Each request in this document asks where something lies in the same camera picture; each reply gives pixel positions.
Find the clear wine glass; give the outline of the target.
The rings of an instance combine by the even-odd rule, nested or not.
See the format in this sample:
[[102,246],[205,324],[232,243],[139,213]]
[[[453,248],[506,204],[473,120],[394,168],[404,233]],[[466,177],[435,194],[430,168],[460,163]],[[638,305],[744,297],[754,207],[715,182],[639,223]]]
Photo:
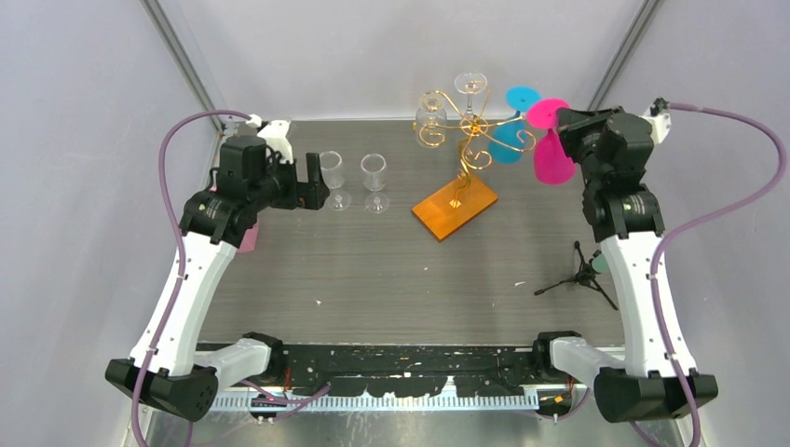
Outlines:
[[320,154],[320,169],[323,180],[330,189],[328,202],[335,211],[346,210],[351,204],[350,194],[344,190],[346,182],[343,158],[336,151]]
[[380,154],[368,154],[361,160],[363,186],[369,192],[364,205],[372,213],[380,214],[389,208],[389,198],[384,193],[387,184],[387,169],[387,161]]

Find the pink wine glass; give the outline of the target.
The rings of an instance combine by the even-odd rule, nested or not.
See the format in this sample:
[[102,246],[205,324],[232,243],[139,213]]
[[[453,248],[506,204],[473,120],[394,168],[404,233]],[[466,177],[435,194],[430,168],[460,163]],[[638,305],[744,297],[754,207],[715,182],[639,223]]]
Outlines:
[[570,181],[576,173],[576,165],[565,154],[559,136],[558,112],[569,104],[558,98],[547,98],[536,102],[526,113],[526,122],[546,134],[534,147],[534,172],[539,182],[559,185]]

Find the blue wine glass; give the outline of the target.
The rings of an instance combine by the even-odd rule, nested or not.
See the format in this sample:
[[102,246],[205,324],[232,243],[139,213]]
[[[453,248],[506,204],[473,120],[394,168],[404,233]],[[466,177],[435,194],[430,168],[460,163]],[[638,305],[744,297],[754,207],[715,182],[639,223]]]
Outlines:
[[510,88],[505,95],[506,103],[514,111],[513,121],[496,126],[493,140],[487,151],[494,162],[515,164],[530,147],[533,139],[526,132],[523,114],[541,99],[540,94],[531,87]]

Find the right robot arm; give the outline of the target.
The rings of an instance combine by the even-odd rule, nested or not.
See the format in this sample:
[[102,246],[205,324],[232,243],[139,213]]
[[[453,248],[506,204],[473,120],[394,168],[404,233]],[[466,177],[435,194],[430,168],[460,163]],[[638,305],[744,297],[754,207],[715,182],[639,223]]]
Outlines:
[[643,183],[648,159],[672,127],[667,106],[644,115],[560,107],[549,125],[580,167],[582,211],[614,281],[625,353],[617,359],[577,332],[542,332],[533,344],[533,373],[544,382],[566,374],[584,384],[610,423],[695,414],[718,385],[687,347],[661,254],[668,241],[661,207]]

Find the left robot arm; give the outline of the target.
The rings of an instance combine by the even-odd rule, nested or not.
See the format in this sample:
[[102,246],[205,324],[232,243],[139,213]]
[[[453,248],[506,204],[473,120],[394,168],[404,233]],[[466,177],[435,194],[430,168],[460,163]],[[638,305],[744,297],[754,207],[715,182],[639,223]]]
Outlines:
[[200,354],[198,336],[225,270],[264,209],[319,210],[329,196],[320,156],[306,154],[304,182],[273,138],[232,137],[220,148],[211,185],[192,195],[176,234],[174,262],[155,313],[125,359],[113,359],[106,380],[132,400],[197,422],[217,394],[250,377],[265,386],[285,374],[280,339],[247,332],[232,345]]

